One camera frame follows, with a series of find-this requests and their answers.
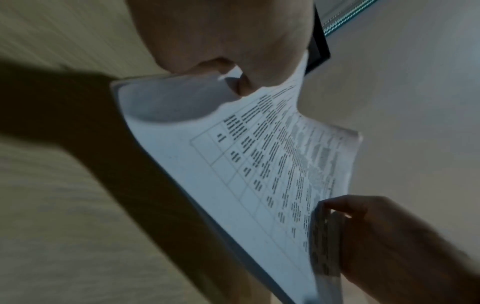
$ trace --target paper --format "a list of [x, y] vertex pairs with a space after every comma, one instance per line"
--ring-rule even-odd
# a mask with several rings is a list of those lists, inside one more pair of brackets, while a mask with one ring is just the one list
[[347, 193], [361, 137], [298, 112], [307, 58], [284, 84], [241, 99], [229, 87], [238, 68], [112, 89], [139, 144], [282, 301], [340, 303], [335, 221], [317, 215], [327, 219], [311, 228], [311, 217]]

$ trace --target black object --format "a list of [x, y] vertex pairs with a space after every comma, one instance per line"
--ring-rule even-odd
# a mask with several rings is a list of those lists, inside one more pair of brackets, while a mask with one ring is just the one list
[[310, 73], [313, 69], [318, 67], [324, 61], [331, 57], [329, 45], [325, 39], [324, 29], [320, 21], [317, 8], [315, 7], [315, 25], [313, 27], [313, 35], [308, 46], [310, 56], [308, 58], [308, 65], [305, 74]]

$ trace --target hand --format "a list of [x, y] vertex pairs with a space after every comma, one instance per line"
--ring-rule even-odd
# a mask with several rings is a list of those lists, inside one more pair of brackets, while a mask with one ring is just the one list
[[223, 73], [237, 64], [238, 91], [284, 82], [314, 26], [313, 0], [127, 0], [157, 63], [172, 73]]
[[383, 197], [324, 201], [345, 213], [341, 269], [380, 303], [479, 303], [468, 258], [428, 224]]

